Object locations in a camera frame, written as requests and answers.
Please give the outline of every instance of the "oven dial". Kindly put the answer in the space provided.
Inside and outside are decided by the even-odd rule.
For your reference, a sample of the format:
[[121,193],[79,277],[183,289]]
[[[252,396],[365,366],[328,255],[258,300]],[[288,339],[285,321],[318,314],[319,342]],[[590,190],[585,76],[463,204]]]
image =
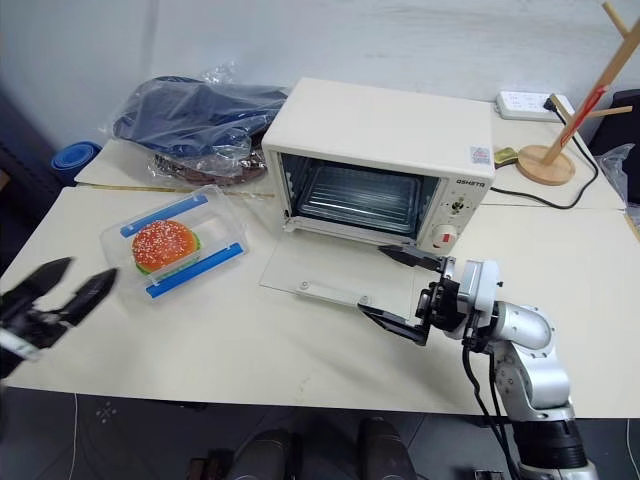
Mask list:
[[431,238],[433,240],[434,247],[447,247],[455,243],[458,238],[458,231],[456,230],[456,227],[452,225],[438,225],[433,229]]

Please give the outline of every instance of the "wooden coat rack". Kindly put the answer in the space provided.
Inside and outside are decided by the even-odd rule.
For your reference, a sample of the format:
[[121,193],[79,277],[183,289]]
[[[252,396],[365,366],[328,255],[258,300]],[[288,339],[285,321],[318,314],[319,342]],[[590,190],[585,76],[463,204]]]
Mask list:
[[571,180],[575,174],[575,166],[573,162],[562,153],[562,149],[587,118],[631,111],[631,107],[593,111],[602,96],[609,89],[609,85],[611,85],[618,76],[622,67],[624,67],[625,63],[627,63],[631,55],[633,55],[638,45],[640,45],[640,18],[636,20],[633,28],[628,30],[609,2],[605,2],[602,7],[618,29],[618,32],[620,32],[620,35],[622,35],[623,42],[575,115],[569,115],[557,97],[555,95],[551,96],[551,100],[557,107],[559,113],[564,117],[567,123],[566,126],[562,129],[562,132],[560,132],[560,135],[551,147],[543,145],[529,145],[524,147],[518,153],[518,161],[516,163],[518,170],[534,182],[544,185],[562,185]]

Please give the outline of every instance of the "black cable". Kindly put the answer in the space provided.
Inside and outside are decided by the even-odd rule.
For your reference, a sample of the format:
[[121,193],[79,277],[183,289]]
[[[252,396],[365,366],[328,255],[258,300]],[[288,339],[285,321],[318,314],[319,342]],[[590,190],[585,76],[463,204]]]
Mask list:
[[509,448],[509,440],[507,439],[507,431],[504,428],[504,417],[500,411],[500,404],[498,403],[498,394],[496,393],[496,359],[493,352],[489,354],[489,388],[491,390],[491,400],[493,400],[493,408],[496,412],[496,419],[498,427],[500,428],[500,434],[504,439],[504,446],[506,449],[507,457],[513,459],[511,456],[511,449]]
[[498,440],[498,443],[500,444],[500,448],[502,448],[502,452],[504,453],[504,457],[507,462],[507,467],[509,468],[509,473],[511,474],[511,478],[513,478],[514,480],[520,480],[520,474],[518,473],[518,468],[515,466],[513,459],[511,458],[511,454],[509,453],[508,446],[506,446],[507,439],[506,437],[503,438],[500,432],[498,431],[498,427],[493,421],[493,418],[491,418],[491,415],[489,414],[487,407],[485,406],[484,402],[482,401],[482,398],[480,397],[480,384],[478,383],[478,379],[473,374],[473,370],[471,369],[471,362],[469,361],[469,352],[470,352],[469,347],[465,346],[462,348],[462,366],[464,367],[464,372],[466,373],[467,378],[471,382],[471,385],[473,385],[473,396],[476,398],[476,402],[480,406],[480,410],[482,410],[484,420],[489,424],[489,427],[491,427],[491,431],[493,432],[493,435]]
[[[556,108],[555,105],[553,105],[552,102],[547,101],[547,103],[545,103],[545,108],[547,110],[551,110],[552,112],[554,112],[558,116],[560,121],[563,123],[563,125],[567,124],[567,122],[565,122],[564,118],[562,118],[562,115],[560,115],[558,113],[558,109]],[[593,160],[591,160],[589,155],[587,155],[587,153],[584,151],[582,146],[578,143],[578,141],[576,140],[575,135],[573,137],[571,137],[571,139],[573,140],[573,143],[576,144],[576,147],[578,147],[578,150],[580,150],[580,153],[582,153],[584,158],[587,159],[587,161],[589,162],[589,164],[593,168],[593,176],[591,177],[591,179],[587,183],[585,183],[583,185],[583,187],[578,192],[578,196],[576,197],[576,199],[573,202],[571,202],[569,205],[558,205],[557,203],[550,202],[549,200],[545,200],[544,198],[538,197],[538,196],[533,195],[531,193],[516,192],[516,191],[513,191],[513,190],[504,190],[502,188],[497,188],[497,187],[491,187],[491,190],[493,190],[494,192],[503,193],[505,195],[514,195],[516,197],[524,197],[524,198],[528,198],[530,200],[535,200],[536,202],[540,202],[540,203],[542,203],[544,205],[547,205],[548,207],[557,208],[559,210],[569,210],[569,209],[575,207],[578,204],[578,202],[580,201],[580,199],[582,198],[582,194],[587,189],[587,187],[589,185],[591,185],[593,182],[595,182],[596,178],[598,178],[599,170],[598,170],[598,166],[594,163]]]

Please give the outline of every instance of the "transparent plastic box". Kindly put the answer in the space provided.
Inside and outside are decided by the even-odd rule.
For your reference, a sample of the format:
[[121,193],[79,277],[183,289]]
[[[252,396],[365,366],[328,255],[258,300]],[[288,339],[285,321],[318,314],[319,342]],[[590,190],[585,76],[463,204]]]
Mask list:
[[[174,220],[191,229],[200,249],[149,274],[136,266],[131,250],[136,234],[158,220]],[[119,269],[122,293],[156,298],[247,251],[242,224],[222,191],[213,185],[108,228],[100,242],[110,266]]]

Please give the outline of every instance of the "sesame seeds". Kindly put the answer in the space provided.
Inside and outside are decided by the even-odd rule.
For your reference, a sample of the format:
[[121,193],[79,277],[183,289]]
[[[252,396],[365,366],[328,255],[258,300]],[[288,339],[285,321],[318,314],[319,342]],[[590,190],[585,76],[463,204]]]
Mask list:
[[196,251],[197,241],[194,233],[181,223],[158,220],[138,232],[131,249],[137,264],[155,271]]

